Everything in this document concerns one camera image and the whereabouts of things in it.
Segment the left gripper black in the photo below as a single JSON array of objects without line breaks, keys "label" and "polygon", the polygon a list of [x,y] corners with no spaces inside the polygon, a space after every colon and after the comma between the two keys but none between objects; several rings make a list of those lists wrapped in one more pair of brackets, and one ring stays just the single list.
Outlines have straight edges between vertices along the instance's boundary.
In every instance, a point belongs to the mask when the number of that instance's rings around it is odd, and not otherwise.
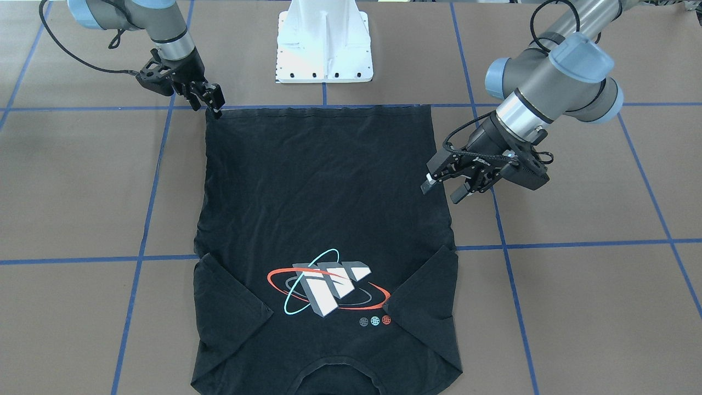
[{"label": "left gripper black", "polygon": [[495,112],[464,123],[450,133],[450,138],[474,125],[477,128],[465,145],[451,142],[450,151],[439,149],[427,162],[428,173],[421,185],[423,195],[449,178],[462,177],[463,183],[450,195],[451,202],[458,205],[464,198],[482,193],[485,182],[502,178],[499,171],[507,164],[507,158],[502,155],[505,150],[526,152],[532,146],[513,137]]}]

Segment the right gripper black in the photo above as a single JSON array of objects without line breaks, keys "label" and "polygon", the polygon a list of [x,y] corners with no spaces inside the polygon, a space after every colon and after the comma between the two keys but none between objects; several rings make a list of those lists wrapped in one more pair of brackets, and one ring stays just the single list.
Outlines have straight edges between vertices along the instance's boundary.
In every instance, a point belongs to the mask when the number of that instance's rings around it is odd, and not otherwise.
[{"label": "right gripper black", "polygon": [[[218,83],[206,82],[205,67],[197,48],[180,60],[163,59],[160,71],[166,73],[176,92],[184,92],[184,98],[193,111],[199,111],[202,102],[211,110],[213,117],[221,118],[224,94]],[[193,82],[199,83],[199,97],[191,88],[187,88]]]}]

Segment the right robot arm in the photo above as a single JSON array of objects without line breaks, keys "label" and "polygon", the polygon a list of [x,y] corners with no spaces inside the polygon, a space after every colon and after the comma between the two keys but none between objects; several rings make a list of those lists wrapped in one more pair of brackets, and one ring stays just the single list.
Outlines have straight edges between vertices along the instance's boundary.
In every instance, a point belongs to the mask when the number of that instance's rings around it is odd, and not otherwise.
[{"label": "right robot arm", "polygon": [[88,29],[145,30],[155,47],[139,71],[128,74],[151,92],[182,95],[193,110],[206,105],[219,118],[225,98],[209,83],[185,18],[175,1],[68,1],[78,24]]}]

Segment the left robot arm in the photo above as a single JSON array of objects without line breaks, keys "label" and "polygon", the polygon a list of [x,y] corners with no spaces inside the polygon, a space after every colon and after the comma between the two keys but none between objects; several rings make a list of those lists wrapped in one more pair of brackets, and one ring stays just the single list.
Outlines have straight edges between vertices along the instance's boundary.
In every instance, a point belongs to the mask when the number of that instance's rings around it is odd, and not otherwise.
[{"label": "left robot arm", "polygon": [[476,126],[464,144],[445,138],[428,161],[421,189],[428,193],[449,178],[463,184],[454,203],[507,180],[536,190],[549,181],[552,153],[536,146],[559,117],[605,123],[624,104],[624,90],[611,77],[614,60],[598,45],[602,30],[635,2],[567,1],[569,10],[543,33],[530,27],[528,48],[499,58],[486,72],[486,91],[500,100],[491,112],[467,122]]}]

